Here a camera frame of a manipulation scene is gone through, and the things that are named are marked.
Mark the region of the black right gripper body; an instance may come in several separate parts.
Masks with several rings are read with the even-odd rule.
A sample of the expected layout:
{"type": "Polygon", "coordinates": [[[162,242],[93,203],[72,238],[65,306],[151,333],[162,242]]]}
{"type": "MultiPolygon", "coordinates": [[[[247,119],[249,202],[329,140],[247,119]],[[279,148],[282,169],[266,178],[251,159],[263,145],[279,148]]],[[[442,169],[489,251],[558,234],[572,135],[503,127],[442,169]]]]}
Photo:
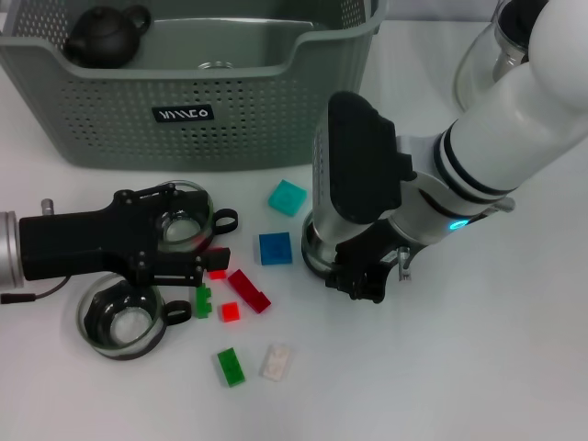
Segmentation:
{"type": "Polygon", "coordinates": [[[401,236],[388,221],[376,221],[359,235],[336,245],[336,264],[354,271],[375,265],[400,242],[401,236]]]}

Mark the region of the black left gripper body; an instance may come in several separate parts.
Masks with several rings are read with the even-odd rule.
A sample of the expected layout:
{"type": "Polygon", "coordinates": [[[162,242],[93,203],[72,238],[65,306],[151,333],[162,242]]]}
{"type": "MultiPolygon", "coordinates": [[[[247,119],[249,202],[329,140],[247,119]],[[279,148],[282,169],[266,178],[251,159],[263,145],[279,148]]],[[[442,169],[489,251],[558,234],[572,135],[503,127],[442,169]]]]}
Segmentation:
{"type": "Polygon", "coordinates": [[[112,272],[134,285],[155,280],[160,191],[119,190],[105,208],[22,218],[19,257],[27,281],[112,272]]]}

